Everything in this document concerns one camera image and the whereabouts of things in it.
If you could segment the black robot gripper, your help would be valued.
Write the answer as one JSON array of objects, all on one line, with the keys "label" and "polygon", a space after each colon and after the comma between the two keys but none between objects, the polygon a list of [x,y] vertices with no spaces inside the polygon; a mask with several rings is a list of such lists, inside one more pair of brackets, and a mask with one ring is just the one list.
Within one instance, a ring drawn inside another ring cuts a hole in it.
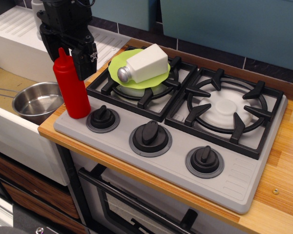
[{"label": "black robot gripper", "polygon": [[71,51],[78,79],[84,81],[97,72],[98,52],[88,24],[92,20],[94,0],[44,0],[40,34],[46,50],[54,62],[59,58],[59,48],[66,55]]}]

